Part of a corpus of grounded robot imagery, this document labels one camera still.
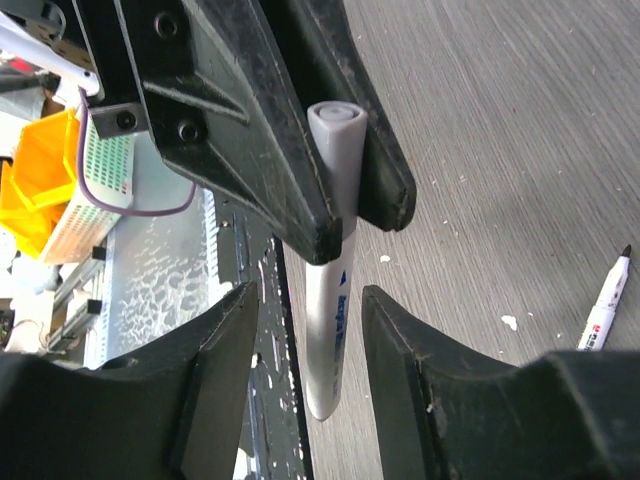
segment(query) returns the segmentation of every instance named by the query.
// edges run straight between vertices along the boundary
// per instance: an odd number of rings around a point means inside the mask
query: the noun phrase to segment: yellow bin
[[[77,180],[79,130],[74,110],[36,120],[22,129],[11,183],[29,211],[71,200]]]
[[[0,182],[0,224],[16,237],[18,250],[37,258],[44,249],[64,205],[29,211],[11,182],[11,165],[3,163]]]

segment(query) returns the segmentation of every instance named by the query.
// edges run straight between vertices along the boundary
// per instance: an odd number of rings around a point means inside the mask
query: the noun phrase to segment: gray floor
[[[360,225],[343,399],[310,430],[316,478],[376,480],[364,285],[522,364],[575,347],[617,254],[637,244],[640,2],[345,3],[419,198],[402,233]],[[304,270],[287,260],[303,346]],[[639,288],[634,271],[607,348],[640,345]]]

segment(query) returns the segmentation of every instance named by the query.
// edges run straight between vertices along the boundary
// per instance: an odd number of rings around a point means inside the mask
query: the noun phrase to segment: white marker
[[[367,114],[351,103],[323,102],[310,107],[307,118],[342,217],[340,257],[307,264],[307,403],[322,421],[340,402]]]
[[[602,350],[613,318],[616,316],[616,307],[620,301],[622,290],[624,290],[629,277],[630,254],[631,245],[627,245],[616,264],[609,271],[598,300],[587,319],[587,328],[582,334],[578,350]]]

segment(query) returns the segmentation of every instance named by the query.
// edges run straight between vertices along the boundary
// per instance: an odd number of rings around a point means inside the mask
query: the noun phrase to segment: white paint splatter
[[[271,335],[271,348],[273,349],[273,361],[275,362],[276,372],[280,373],[280,342],[275,335]]]
[[[516,317],[512,315],[503,315],[502,321],[509,325],[511,330],[513,330],[514,332],[518,329],[518,321],[516,320]]]
[[[291,370],[289,370],[287,372],[288,376],[289,376],[289,386],[291,387],[291,390],[293,391],[296,388],[296,382],[293,379],[293,372]]]
[[[262,268],[262,261],[258,260],[258,270],[260,271],[260,284],[262,285],[262,303],[267,300],[267,286],[264,283],[264,269]]]

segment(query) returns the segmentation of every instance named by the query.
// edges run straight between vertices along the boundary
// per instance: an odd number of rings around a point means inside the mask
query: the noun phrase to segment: purple cable
[[[78,136],[78,150],[76,152],[76,169],[78,173],[78,186],[80,187],[80,191],[85,196],[89,202],[91,202],[96,207],[105,210],[111,213],[117,213],[119,215],[126,215],[129,217],[166,217],[169,215],[175,215],[176,213],[184,212],[189,206],[191,202],[193,202],[194,197],[196,196],[196,184],[191,184],[191,191],[189,192],[189,196],[187,197],[187,201],[180,205],[179,207],[169,208],[166,210],[136,210],[135,208],[120,208],[114,205],[109,205],[108,203],[104,203],[100,199],[96,198],[91,190],[89,190],[89,186],[84,178],[84,149],[85,142],[87,136],[87,128],[89,125],[89,109],[85,103],[85,94],[81,90],[80,97],[82,98],[82,117],[80,119],[80,134]]]

